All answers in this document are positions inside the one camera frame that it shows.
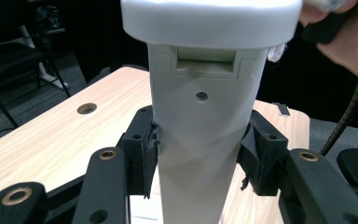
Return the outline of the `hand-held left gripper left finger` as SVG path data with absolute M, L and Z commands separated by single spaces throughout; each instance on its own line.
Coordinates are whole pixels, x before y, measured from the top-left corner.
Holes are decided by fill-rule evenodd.
M 149 199 L 158 164 L 160 126 L 153 119 L 151 105 L 140 108 L 118 145 L 125 151 L 127 190 L 130 195 Z

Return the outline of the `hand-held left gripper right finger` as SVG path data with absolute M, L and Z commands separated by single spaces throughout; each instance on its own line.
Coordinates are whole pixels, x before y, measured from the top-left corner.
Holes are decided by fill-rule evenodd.
M 241 190 L 251 185 L 258 196 L 276 196 L 274 176 L 277 164 L 288 154 L 287 146 L 288 139 L 253 110 L 237 155 L 237 163 L 245 173 Z

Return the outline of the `white desk lamp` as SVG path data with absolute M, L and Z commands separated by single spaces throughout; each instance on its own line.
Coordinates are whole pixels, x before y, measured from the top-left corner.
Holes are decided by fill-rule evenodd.
M 121 0 L 148 48 L 163 224 L 218 224 L 270 51 L 302 0 Z

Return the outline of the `small grey plastic piece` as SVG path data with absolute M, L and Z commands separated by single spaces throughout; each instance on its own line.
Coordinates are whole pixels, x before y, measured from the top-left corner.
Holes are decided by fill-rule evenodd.
M 278 107 L 279 109 L 279 114 L 282 117 L 289 117 L 290 116 L 290 112 L 289 112 L 289 108 L 287 105 L 285 104 L 280 104 L 280 103 L 275 103 L 275 105 Z

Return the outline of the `white stand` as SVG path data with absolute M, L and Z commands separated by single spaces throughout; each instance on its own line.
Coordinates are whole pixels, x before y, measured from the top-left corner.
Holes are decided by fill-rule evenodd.
M 21 35 L 22 35 L 22 41 L 25 45 L 35 48 L 34 45 L 34 41 L 32 40 L 31 36 L 29 35 L 26 27 L 24 25 L 22 25 L 20 27 L 20 31 L 21 31 Z M 56 86 L 59 89 L 64 90 L 65 88 L 69 88 L 69 85 L 66 82 L 61 83 L 56 77 L 50 75 L 46 69 L 45 69 L 45 65 L 43 65 L 42 63 L 40 63 L 38 65 L 39 67 L 39 72 L 40 72 L 40 77 L 44 80 L 49 82 L 50 84 Z

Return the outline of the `black folding chair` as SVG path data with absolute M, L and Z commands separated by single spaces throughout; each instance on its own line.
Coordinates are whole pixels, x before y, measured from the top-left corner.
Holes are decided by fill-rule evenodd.
M 59 81 L 67 97 L 70 93 L 62 76 L 42 44 L 40 38 L 30 29 L 27 30 L 29 41 L 25 43 L 8 41 L 0 43 L 0 87 L 14 83 L 17 79 L 30 76 L 32 72 L 36 75 L 36 87 L 40 88 L 40 64 L 47 66 L 55 78 L 49 79 L 48 83 Z M 0 109 L 11 124 L 18 128 L 19 124 L 8 113 L 7 109 L 0 102 Z

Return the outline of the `black bag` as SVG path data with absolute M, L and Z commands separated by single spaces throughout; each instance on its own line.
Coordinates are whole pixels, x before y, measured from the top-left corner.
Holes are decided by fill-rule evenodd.
M 62 19 L 58 8 L 52 5 L 44 5 L 35 10 L 36 23 L 39 28 L 45 30 L 61 29 Z

